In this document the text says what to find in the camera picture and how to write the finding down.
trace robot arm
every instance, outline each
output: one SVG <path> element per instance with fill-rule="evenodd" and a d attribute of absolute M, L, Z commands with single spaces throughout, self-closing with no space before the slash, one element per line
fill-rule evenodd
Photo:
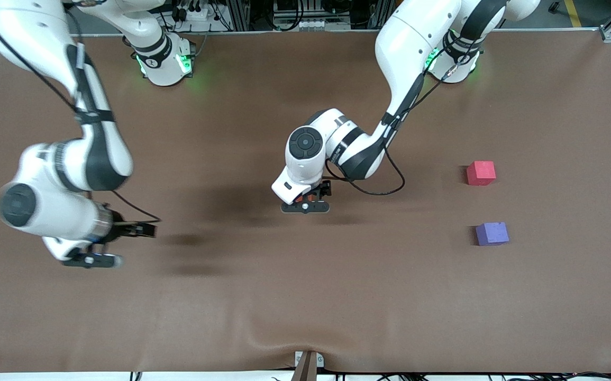
<path fill-rule="evenodd" d="M 1 219 L 42 236 L 64 265 L 119 265 L 116 256 L 81 250 L 127 235 L 134 226 L 123 224 L 121 215 L 82 192 L 119 188 L 131 175 L 133 162 L 92 61 L 84 46 L 76 46 L 70 38 L 61 3 L 0 0 L 0 53 L 28 69 L 20 57 L 37 72 L 61 82 L 83 130 L 82 138 L 35 144 L 24 151 L 17 174 L 1 190 Z"/>
<path fill-rule="evenodd" d="M 502 19 L 518 21 L 530 15 L 540 0 L 463 0 L 451 29 L 436 46 L 434 53 L 448 48 L 431 61 L 428 68 L 437 79 L 442 79 L 457 62 L 460 64 L 444 82 L 461 82 L 475 69 L 484 39 Z"/>
<path fill-rule="evenodd" d="M 525 17 L 539 0 L 510 2 L 514 5 L 510 16 Z M 297 128 L 286 144 L 286 167 L 272 185 L 285 203 L 282 210 L 313 210 L 312 202 L 317 200 L 309 193 L 320 185 L 327 159 L 348 181 L 375 173 L 421 93 L 424 74 L 429 70 L 440 82 L 463 80 L 474 68 L 484 37 L 506 12 L 506 4 L 507 0 L 404 0 L 376 38 L 376 60 L 392 94 L 385 115 L 372 135 L 334 108 Z M 288 207 L 294 202 L 296 208 Z"/>
<path fill-rule="evenodd" d="M 165 32 L 147 10 L 165 0 L 75 0 L 85 14 L 119 29 L 136 51 L 143 75 L 158 86 L 174 85 L 192 75 L 194 45 L 172 32 Z"/>
<path fill-rule="evenodd" d="M 376 60 L 392 94 L 385 115 L 372 135 L 337 109 L 313 115 L 289 137 L 286 167 L 272 185 L 279 198 L 292 204 L 311 191 L 322 180 L 327 159 L 347 180 L 363 180 L 375 173 L 406 118 L 404 111 L 421 93 L 424 64 L 459 10 L 460 0 L 402 2 L 376 38 Z"/>

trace red cube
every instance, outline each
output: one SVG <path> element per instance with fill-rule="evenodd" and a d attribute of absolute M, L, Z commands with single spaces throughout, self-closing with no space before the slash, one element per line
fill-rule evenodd
<path fill-rule="evenodd" d="M 489 185 L 496 180 L 493 161 L 474 161 L 468 167 L 468 184 Z"/>

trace black cable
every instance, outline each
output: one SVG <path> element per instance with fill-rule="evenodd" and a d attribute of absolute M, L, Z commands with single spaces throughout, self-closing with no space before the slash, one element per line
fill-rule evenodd
<path fill-rule="evenodd" d="M 82 29 L 80 28 L 80 22 L 77 21 L 77 17 L 73 15 L 70 11 L 66 11 L 66 14 L 70 16 L 73 23 L 75 24 L 75 29 L 77 30 L 77 39 L 80 41 L 82 45 L 85 44 L 85 37 L 82 36 Z"/>
<path fill-rule="evenodd" d="M 157 217 L 157 215 L 154 214 L 150 214 L 148 212 L 146 212 L 145 210 L 141 209 L 140 207 L 134 205 L 133 203 L 130 203 L 129 200 L 127 200 L 126 198 L 122 197 L 122 195 L 120 195 L 119 193 L 117 193 L 116 190 L 113 190 L 112 193 L 114 193 L 117 197 L 119 197 L 120 200 L 122 200 L 122 202 L 124 202 L 126 205 L 131 206 L 132 208 L 138 210 L 139 212 L 147 215 L 148 217 L 151 217 L 154 220 L 151 221 L 140 221 L 143 222 L 145 224 L 152 224 L 152 223 L 156 223 L 156 222 L 162 222 L 162 219 L 160 219 L 160 217 Z"/>
<path fill-rule="evenodd" d="M 392 156 L 390 156 L 390 152 L 388 152 L 387 142 L 388 142 L 389 138 L 390 138 L 390 134 L 388 135 L 388 137 L 383 139 L 383 143 L 382 144 L 383 144 L 383 150 L 385 151 L 385 157 L 388 158 L 388 161 L 390 162 L 392 167 L 395 169 L 395 171 L 399 175 L 399 178 L 402 179 L 402 183 L 399 186 L 397 186 L 397 188 L 395 188 L 393 190 L 389 190 L 387 192 L 371 192 L 371 191 L 368 191 L 368 190 L 363 189 L 360 186 L 358 186 L 358 184 L 355 184 L 354 180 L 350 180 L 349 178 L 347 178 L 347 176 L 345 174 L 343 174 L 344 177 L 342 177 L 342 178 L 340 176 L 337 176 L 336 174 L 334 174 L 334 172 L 332 172 L 331 169 L 329 168 L 329 161 L 325 161 L 324 162 L 324 166 L 326 167 L 326 170 L 329 172 L 329 174 L 331 174 L 332 178 L 325 178 L 325 179 L 327 179 L 327 180 L 330 179 L 330 180 L 345 181 L 346 183 L 350 183 L 350 185 L 352 185 L 354 189 L 357 189 L 358 191 L 364 193 L 365 195 L 370 195 L 370 196 L 387 196 L 387 195 L 392 195 L 392 193 L 399 192 L 406 185 L 406 178 L 404 177 L 404 173 L 402 173 L 402 170 L 399 168 L 399 166 L 397 166 L 395 161 L 392 159 Z"/>
<path fill-rule="evenodd" d="M 559 376 L 552 376 L 549 374 L 537 376 L 533 374 L 528 374 L 526 376 L 532 379 L 545 379 L 547 381 L 559 381 L 560 379 L 569 380 L 569 379 L 576 378 L 576 377 L 599 377 L 599 378 L 611 379 L 611 374 L 598 373 L 595 371 L 586 371 L 582 373 L 575 373 L 575 374 L 571 374 L 568 376 L 564 376 L 562 374 L 560 374 Z M 530 381 L 530 380 L 527 378 L 510 378 L 510 379 L 506 379 L 505 381 Z"/>
<path fill-rule="evenodd" d="M 130 371 L 129 372 L 129 381 L 141 381 L 141 376 L 143 376 L 142 371 Z"/>
<path fill-rule="evenodd" d="M 218 3 L 216 2 L 216 0 L 211 0 L 209 4 L 211 4 L 211 8 L 213 8 L 214 14 L 218 16 L 218 19 L 221 21 L 221 24 L 227 29 L 228 32 L 232 32 L 233 30 L 232 28 L 230 28 L 230 24 L 228 24 L 227 20 L 225 19 L 225 16 L 223 16 L 223 12 L 221 12 L 220 8 L 218 7 Z"/>
<path fill-rule="evenodd" d="M 296 5 L 296 18 L 294 19 L 294 23 L 289 26 L 286 29 L 282 29 L 279 26 L 276 26 L 272 20 L 270 20 L 270 15 L 274 14 L 274 10 L 272 10 L 271 8 L 269 8 L 270 3 L 272 2 L 272 0 L 266 0 L 265 1 L 265 10 L 267 12 L 265 12 L 265 22 L 267 22 L 267 24 L 274 29 L 275 31 L 280 31 L 280 32 L 288 32 L 291 31 L 293 29 L 295 29 L 298 25 L 300 25 L 300 22 L 303 21 L 303 16 L 305 15 L 305 3 L 303 3 L 303 0 L 298 0 L 298 4 L 300 4 L 300 15 L 298 15 L 298 6 Z"/>
<path fill-rule="evenodd" d="M 458 41 L 458 39 L 453 40 L 453 42 L 452 42 L 450 45 L 452 45 L 454 42 Z M 468 56 L 468 54 L 470 54 L 470 51 L 472 51 L 472 47 L 475 45 L 475 41 L 472 41 L 472 43 L 470 44 L 470 47 L 468 48 L 467 52 L 465 53 L 465 55 L 464 55 L 464 56 L 462 56 L 462 57 L 461 57 L 461 58 L 458 60 L 459 62 L 457 62 L 457 63 L 456 63 L 456 65 L 462 65 L 463 63 L 466 63 L 466 62 L 463 62 L 463 58 L 464 58 L 464 57 L 467 57 L 467 56 Z M 438 55 L 441 53 L 441 51 L 440 51 L 440 52 L 439 52 L 439 53 L 438 53 L 436 56 L 434 56 L 433 60 L 434 60 L 435 58 L 437 58 L 437 56 L 438 56 Z M 416 106 L 418 106 L 418 105 L 419 105 L 419 104 L 421 104 L 423 101 L 425 101 L 425 99 L 426 99 L 426 98 L 427 98 L 427 97 L 428 97 L 428 96 L 429 96 L 429 95 L 430 95 L 430 94 L 431 94 L 431 93 L 432 93 L 432 92 L 433 92 L 435 89 L 437 89 L 437 88 L 439 87 L 439 85 L 443 84 L 443 83 L 444 83 L 444 80 L 446 80 L 447 78 L 448 78 L 448 77 L 447 77 L 447 75 L 444 75 L 444 77 L 442 77 L 441 79 L 439 79 L 439 80 L 438 80 L 438 82 L 437 82 L 436 84 L 434 84 L 434 86 L 433 86 L 433 87 L 432 87 L 432 88 L 431 88 L 431 89 L 430 89 L 430 90 L 429 90 L 429 91 L 428 91 L 428 92 L 427 92 L 427 93 L 426 93 L 424 96 L 422 96 L 422 97 L 421 97 L 421 99 L 419 99 L 418 101 L 414 102 L 414 104 L 412 104 L 412 105 L 411 105 L 409 108 L 407 108 L 407 109 L 405 109 L 404 111 L 402 111 L 401 113 L 399 113 L 399 115 L 397 116 L 397 118 L 395 118 L 395 120 L 393 121 L 393 123 L 395 123 L 395 124 L 396 124 L 396 123 L 398 123 L 400 120 L 402 120 L 402 118 L 404 118 L 404 116 L 405 116 L 405 115 L 407 115 L 408 113 L 410 113 L 410 112 L 411 112 L 411 110 L 413 110 L 414 108 L 416 108 Z"/>
<path fill-rule="evenodd" d="M 160 17 L 162 17 L 162 22 L 165 24 L 165 29 L 167 29 L 168 32 L 172 32 L 173 29 L 171 28 L 171 26 L 169 26 L 167 19 L 165 19 L 165 14 L 162 13 L 161 8 L 160 8 Z"/>
<path fill-rule="evenodd" d="M 5 39 L 3 39 L 2 34 L 0 34 L 0 42 L 13 54 L 15 55 L 16 58 L 18 58 L 19 61 L 21 61 L 23 63 L 23 65 L 25 65 L 25 67 L 27 67 L 31 72 L 33 72 L 35 75 L 37 75 L 37 77 L 42 80 L 42 82 L 44 82 L 45 85 L 47 85 L 51 91 L 54 92 L 54 94 L 58 95 L 58 97 L 60 97 L 63 101 L 63 103 L 65 103 L 68 107 L 70 107 L 70 109 L 75 112 L 75 106 L 73 105 L 73 103 L 71 103 L 70 101 L 68 101 L 68 99 L 66 99 L 66 97 L 61 94 L 61 91 L 59 91 L 58 89 L 56 89 L 56 86 L 52 85 L 51 82 L 49 82 L 49 80 L 47 78 L 44 77 L 44 75 L 42 75 L 39 71 L 37 71 L 36 68 L 32 67 L 32 65 L 25 59 L 23 58 L 18 51 L 15 51 L 13 48 L 11 48 L 11 45 L 5 41 Z"/>
<path fill-rule="evenodd" d="M 428 65 L 425 66 L 425 70 L 423 70 L 423 75 L 426 75 L 427 72 L 430 69 L 430 65 L 432 65 L 432 63 L 434 62 L 434 60 L 436 60 L 444 51 L 446 51 L 448 48 L 450 48 L 451 46 L 453 46 L 453 44 L 455 44 L 456 42 L 460 41 L 460 37 L 458 37 L 457 39 L 454 39 L 453 41 L 451 41 L 451 43 L 449 43 L 449 45 L 445 46 L 444 48 L 441 48 L 441 50 L 433 57 L 432 60 L 430 60 L 430 62 L 428 63 Z"/>

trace purple cube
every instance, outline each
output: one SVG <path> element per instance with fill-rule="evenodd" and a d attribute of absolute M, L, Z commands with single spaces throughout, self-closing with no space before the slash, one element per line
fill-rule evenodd
<path fill-rule="evenodd" d="M 480 246 L 497 246 L 510 242 L 505 222 L 486 222 L 477 227 L 477 240 Z"/>

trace table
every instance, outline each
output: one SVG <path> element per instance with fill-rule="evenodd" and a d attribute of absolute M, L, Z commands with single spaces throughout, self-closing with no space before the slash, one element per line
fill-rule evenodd
<path fill-rule="evenodd" d="M 405 189 L 334 184 L 285 215 L 284 143 L 337 107 L 370 132 L 389 102 L 371 33 L 211 36 L 196 74 L 139 77 L 87 39 L 134 157 L 122 195 L 163 218 L 117 270 L 65 268 L 0 222 L 0 371 L 611 371 L 611 45 L 598 32 L 496 32 L 462 84 L 407 119 Z M 428 81 L 428 88 L 433 81 Z M 0 57 L 0 187 L 28 145 L 78 137 L 71 112 Z M 464 183 L 493 160 L 498 181 Z M 385 162 L 364 186 L 389 189 Z M 97 194 L 129 219 L 140 217 Z M 475 246 L 504 221 L 511 242 Z"/>

